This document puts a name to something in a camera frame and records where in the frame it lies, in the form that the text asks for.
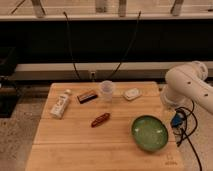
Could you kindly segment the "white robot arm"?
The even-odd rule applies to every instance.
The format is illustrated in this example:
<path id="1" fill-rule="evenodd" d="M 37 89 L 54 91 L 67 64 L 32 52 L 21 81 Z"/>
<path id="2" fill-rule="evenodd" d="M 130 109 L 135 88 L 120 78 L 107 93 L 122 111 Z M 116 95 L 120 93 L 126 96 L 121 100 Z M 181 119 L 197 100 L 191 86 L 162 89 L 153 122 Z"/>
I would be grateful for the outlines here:
<path id="1" fill-rule="evenodd" d="M 213 114 L 213 87 L 205 82 L 207 77 L 208 68 L 200 61 L 171 68 L 165 75 L 166 85 L 160 95 L 162 103 L 177 108 L 190 99 Z"/>

